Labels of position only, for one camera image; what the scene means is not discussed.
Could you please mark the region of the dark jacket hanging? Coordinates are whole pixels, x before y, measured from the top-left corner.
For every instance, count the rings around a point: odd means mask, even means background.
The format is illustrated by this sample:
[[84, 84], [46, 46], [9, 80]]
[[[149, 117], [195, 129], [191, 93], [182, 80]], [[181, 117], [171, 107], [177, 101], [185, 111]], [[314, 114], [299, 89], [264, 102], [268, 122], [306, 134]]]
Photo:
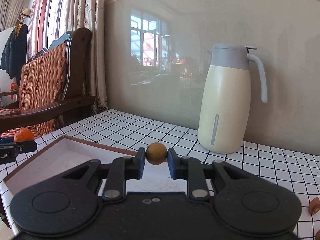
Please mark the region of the dark jacket hanging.
[[11, 32], [1, 57], [1, 70], [20, 84], [22, 67], [26, 63], [28, 26], [16, 26]]

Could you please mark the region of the white checkered tablecloth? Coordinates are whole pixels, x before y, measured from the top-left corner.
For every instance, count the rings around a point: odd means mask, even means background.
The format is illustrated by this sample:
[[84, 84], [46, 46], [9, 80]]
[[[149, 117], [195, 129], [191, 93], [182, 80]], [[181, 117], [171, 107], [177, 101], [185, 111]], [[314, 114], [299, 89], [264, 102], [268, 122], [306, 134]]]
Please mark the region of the white checkered tablecloth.
[[40, 151], [55, 139], [68, 135], [106, 146], [137, 150], [152, 142], [174, 148], [179, 156], [190, 156], [209, 164], [215, 159], [238, 166], [294, 192], [302, 204], [295, 228], [301, 239], [315, 239], [319, 214], [311, 215], [309, 203], [319, 197], [319, 156], [243, 141], [238, 150], [218, 154], [203, 148], [197, 131], [123, 113], [114, 109], [90, 116], [36, 139]]

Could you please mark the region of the straw hat on rack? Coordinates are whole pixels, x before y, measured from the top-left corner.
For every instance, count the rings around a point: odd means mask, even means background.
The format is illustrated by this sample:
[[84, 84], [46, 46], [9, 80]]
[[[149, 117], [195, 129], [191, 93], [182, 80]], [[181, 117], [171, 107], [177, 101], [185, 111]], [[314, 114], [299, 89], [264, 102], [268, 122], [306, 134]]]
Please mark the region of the straw hat on rack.
[[30, 8], [25, 8], [21, 13], [21, 16], [29, 18], [31, 15], [31, 9]]

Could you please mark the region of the carrot chunk on table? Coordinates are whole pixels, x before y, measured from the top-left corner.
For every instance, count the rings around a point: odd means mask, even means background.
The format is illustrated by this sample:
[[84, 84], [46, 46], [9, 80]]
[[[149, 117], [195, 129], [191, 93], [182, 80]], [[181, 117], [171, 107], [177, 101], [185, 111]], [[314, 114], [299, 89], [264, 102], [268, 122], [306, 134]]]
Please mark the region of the carrot chunk on table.
[[309, 213], [315, 215], [320, 211], [320, 199], [318, 197], [313, 198], [309, 203]]

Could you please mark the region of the cream thermos jug grey lid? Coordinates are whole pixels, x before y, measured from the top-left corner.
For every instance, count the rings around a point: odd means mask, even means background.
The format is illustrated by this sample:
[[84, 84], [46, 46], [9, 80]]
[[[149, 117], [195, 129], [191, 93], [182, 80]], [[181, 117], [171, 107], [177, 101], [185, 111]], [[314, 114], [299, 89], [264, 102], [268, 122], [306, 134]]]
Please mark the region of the cream thermos jug grey lid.
[[251, 106], [251, 75], [249, 63], [257, 65], [261, 100], [268, 102], [264, 65], [250, 54], [252, 46], [217, 43], [208, 53], [212, 56], [204, 84], [199, 143], [219, 154], [235, 152], [241, 145]]

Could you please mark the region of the dark wooden sofa chair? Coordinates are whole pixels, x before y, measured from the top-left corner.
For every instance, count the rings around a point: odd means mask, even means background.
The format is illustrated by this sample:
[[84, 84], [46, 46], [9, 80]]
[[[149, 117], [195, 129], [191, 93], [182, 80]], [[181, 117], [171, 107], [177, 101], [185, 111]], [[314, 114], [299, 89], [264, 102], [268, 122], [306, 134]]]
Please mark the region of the dark wooden sofa chair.
[[[21, 128], [28, 128], [33, 132], [34, 137], [38, 138], [80, 120], [83, 115], [89, 112], [90, 106], [95, 102], [95, 96], [86, 95], [83, 88], [91, 36], [90, 30], [79, 28], [65, 33], [52, 43], [47, 51], [63, 42], [67, 43], [67, 72], [61, 97], [46, 106], [22, 113], [6, 115], [1, 113], [1, 137], [13, 137]], [[20, 85], [17, 90], [12, 92], [2, 92], [1, 97], [9, 95], [18, 97], [19, 87]], [[18, 100], [4, 109], [15, 107], [18, 107]]]

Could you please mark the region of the small orange tangerine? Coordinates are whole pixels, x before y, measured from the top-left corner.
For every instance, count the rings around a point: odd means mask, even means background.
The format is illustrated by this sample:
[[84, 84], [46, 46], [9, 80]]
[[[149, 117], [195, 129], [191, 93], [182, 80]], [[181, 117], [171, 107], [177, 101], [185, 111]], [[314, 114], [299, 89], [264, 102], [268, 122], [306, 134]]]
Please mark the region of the small orange tangerine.
[[31, 141], [34, 140], [32, 131], [28, 128], [21, 128], [14, 135], [14, 142]]

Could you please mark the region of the brown round longan fruit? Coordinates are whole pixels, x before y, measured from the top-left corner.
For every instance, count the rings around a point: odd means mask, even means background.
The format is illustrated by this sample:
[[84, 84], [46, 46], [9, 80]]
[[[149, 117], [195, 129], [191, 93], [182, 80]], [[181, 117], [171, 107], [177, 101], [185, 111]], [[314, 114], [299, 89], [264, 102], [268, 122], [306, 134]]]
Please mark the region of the brown round longan fruit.
[[159, 165], [167, 159], [167, 148], [160, 142], [151, 143], [146, 149], [146, 159], [152, 165]]

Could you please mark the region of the orange quilted sofa cushion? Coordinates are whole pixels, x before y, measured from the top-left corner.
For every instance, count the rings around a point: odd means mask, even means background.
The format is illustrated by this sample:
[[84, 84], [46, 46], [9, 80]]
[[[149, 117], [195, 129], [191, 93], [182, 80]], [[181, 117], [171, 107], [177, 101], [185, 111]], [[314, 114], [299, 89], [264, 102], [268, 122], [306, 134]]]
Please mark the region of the orange quilted sofa cushion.
[[18, 107], [1, 113], [17, 114], [46, 106], [61, 97], [65, 85], [67, 43], [63, 42], [22, 67]]

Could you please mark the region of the brown-rimmed white cardboard tray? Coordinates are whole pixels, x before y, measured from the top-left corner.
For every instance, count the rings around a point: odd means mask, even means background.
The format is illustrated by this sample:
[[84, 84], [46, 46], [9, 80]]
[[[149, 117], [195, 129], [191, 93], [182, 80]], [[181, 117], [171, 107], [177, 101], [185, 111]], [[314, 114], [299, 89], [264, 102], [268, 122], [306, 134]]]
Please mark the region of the brown-rimmed white cardboard tray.
[[[119, 157], [134, 156], [136, 151], [99, 145], [97, 143], [62, 136], [14, 168], [1, 182], [1, 196], [11, 199], [21, 190], [52, 178], [92, 159], [110, 164]], [[128, 191], [134, 192], [185, 192], [187, 182], [170, 176], [168, 161], [152, 165], [145, 161], [141, 179], [130, 179]]]

